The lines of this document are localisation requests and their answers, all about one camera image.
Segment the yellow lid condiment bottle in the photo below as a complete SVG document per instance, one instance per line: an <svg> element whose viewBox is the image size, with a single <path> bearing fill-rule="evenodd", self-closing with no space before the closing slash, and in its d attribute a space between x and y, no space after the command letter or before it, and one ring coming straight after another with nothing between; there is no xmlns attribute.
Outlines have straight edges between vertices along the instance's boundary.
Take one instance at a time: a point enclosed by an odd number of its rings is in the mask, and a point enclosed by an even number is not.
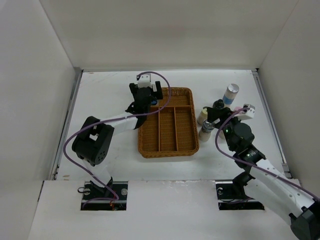
<svg viewBox="0 0 320 240"><path fill-rule="evenodd" d="M208 106L204 106L197 117L197 123L202 125L208 119Z"/></svg>

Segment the black knob grinder bottle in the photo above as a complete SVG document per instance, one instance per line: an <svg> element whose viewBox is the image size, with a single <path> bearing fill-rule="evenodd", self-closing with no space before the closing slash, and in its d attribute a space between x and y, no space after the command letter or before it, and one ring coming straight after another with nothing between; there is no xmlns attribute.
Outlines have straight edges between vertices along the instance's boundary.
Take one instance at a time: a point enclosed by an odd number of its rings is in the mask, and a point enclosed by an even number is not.
<svg viewBox="0 0 320 240"><path fill-rule="evenodd" d="M222 99L216 100L212 105L212 108L217 111L222 110L224 107L225 107L225 104Z"/></svg>

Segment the glass top grinder bottle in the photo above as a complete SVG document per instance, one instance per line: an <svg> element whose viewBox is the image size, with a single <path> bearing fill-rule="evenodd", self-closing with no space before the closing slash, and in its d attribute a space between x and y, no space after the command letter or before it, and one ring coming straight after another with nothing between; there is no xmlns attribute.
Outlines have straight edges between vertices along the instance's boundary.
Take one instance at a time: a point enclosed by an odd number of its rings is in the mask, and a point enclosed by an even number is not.
<svg viewBox="0 0 320 240"><path fill-rule="evenodd" d="M198 138L200 141L202 142L207 142L210 137L211 137L211 133L214 129L207 129L206 128L206 120L203 122L201 129L198 133Z"/></svg>

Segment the pink lid condiment bottle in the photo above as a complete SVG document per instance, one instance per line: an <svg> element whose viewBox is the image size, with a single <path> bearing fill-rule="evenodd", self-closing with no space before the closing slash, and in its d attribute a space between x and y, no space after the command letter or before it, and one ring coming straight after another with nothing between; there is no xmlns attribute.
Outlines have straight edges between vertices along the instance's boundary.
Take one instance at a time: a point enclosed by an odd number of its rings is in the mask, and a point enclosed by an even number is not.
<svg viewBox="0 0 320 240"><path fill-rule="evenodd" d="M236 112L236 111L239 111L240 109L242 109L242 107L241 106L237 106L237 107L234 108L233 111Z"/></svg>

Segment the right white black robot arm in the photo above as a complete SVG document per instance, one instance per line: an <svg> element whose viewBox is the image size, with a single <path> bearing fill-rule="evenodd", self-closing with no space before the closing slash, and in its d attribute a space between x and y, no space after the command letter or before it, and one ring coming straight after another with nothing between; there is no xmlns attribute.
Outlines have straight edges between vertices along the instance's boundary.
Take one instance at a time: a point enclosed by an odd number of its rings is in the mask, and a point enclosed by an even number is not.
<svg viewBox="0 0 320 240"><path fill-rule="evenodd" d="M320 238L320 199L278 171L254 145L255 136L244 119L254 116L249 104L236 111L208 107L207 120L223 133L231 156L244 171L233 179L232 192L263 204L282 218L299 240Z"/></svg>

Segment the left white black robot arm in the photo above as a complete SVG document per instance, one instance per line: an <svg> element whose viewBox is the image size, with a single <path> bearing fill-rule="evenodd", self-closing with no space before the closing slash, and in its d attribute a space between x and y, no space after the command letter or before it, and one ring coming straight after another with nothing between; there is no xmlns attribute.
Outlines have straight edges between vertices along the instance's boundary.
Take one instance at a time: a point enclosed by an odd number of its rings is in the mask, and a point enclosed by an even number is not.
<svg viewBox="0 0 320 240"><path fill-rule="evenodd" d="M72 151L83 160L82 168L89 173L90 181L96 185L96 195L103 200L112 195L112 186L108 184L112 177L107 171L107 165L103 163L112 137L140 128L151 114L151 106L163 99L159 81L152 84L150 80L139 80L130 83L129 89L133 102L124 113L105 122L94 116L87 117L71 145Z"/></svg>

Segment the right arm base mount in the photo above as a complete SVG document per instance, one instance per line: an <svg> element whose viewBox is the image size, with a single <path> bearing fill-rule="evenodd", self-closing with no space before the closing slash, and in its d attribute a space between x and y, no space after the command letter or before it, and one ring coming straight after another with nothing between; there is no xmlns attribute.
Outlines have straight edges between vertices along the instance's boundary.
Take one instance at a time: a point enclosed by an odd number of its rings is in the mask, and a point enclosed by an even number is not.
<svg viewBox="0 0 320 240"><path fill-rule="evenodd" d="M220 211L265 210L262 203L247 196L244 186L252 177L243 172L232 180L215 182L218 209Z"/></svg>

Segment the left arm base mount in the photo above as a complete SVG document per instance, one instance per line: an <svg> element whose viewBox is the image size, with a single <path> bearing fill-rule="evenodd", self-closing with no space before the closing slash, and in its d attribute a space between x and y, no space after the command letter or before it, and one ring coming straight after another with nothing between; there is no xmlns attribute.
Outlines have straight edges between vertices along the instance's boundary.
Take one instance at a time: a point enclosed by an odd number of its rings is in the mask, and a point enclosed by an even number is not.
<svg viewBox="0 0 320 240"><path fill-rule="evenodd" d="M127 181L113 181L107 183L118 198L107 188L100 187L92 181L86 181L77 192L81 197L81 211L125 211L127 209L127 197L129 183Z"/></svg>

